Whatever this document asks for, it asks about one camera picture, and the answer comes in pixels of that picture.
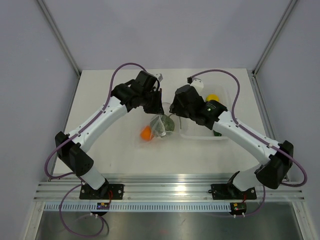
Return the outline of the green netted melon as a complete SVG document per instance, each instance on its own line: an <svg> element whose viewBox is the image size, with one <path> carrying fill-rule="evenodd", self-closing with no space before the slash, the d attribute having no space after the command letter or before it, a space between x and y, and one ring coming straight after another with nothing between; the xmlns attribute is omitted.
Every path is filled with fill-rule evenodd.
<svg viewBox="0 0 320 240"><path fill-rule="evenodd" d="M175 130L175 122L168 115L156 115L150 121L151 132L155 137L164 137Z"/></svg>

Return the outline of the clear zip top bag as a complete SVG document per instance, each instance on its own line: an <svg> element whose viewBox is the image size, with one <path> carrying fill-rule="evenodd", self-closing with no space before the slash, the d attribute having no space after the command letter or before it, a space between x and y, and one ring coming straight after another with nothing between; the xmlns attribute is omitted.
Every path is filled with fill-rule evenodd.
<svg viewBox="0 0 320 240"><path fill-rule="evenodd" d="M137 143L141 146L166 141L179 136L179 118L170 113L169 102L163 102L164 114L147 114L137 131Z"/></svg>

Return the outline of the green cucumber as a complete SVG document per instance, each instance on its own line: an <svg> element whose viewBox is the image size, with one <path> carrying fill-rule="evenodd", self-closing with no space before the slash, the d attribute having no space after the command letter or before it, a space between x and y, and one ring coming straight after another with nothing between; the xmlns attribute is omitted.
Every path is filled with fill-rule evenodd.
<svg viewBox="0 0 320 240"><path fill-rule="evenodd" d="M214 135L215 137L221 137L221 136L222 136L222 134L221 134L220 132L217 132L217 131L215 131L215 130L213 130L212 132L213 132L213 135Z"/></svg>

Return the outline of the orange fruit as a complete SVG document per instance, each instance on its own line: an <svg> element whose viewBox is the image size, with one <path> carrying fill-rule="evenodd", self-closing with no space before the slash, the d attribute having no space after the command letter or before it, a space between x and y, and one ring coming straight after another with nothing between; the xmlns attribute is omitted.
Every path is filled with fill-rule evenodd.
<svg viewBox="0 0 320 240"><path fill-rule="evenodd" d="M140 133L140 138L146 142L151 141L154 135L152 134L152 129L147 125Z"/></svg>

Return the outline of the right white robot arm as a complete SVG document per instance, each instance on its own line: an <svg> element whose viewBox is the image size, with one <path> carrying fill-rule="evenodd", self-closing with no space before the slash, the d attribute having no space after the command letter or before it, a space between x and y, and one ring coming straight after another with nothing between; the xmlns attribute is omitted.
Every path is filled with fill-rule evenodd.
<svg viewBox="0 0 320 240"><path fill-rule="evenodd" d="M239 198L257 185L276 190L293 164L290 142L279 143L254 130L242 129L226 106L216 100L205 101L191 85L175 91L169 111L228 137L257 159L257 166L237 171L226 183L227 193L232 198Z"/></svg>

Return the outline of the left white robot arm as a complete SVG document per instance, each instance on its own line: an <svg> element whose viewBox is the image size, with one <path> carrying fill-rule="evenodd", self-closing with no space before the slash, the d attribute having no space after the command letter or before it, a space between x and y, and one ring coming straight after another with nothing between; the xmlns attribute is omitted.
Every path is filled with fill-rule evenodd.
<svg viewBox="0 0 320 240"><path fill-rule="evenodd" d="M81 199L110 199L118 188L98 171L87 154L95 141L118 119L132 109L142 107L146 114L163 114L162 74L145 70L137 77L112 88L107 101L75 130L55 136L57 157L81 181Z"/></svg>

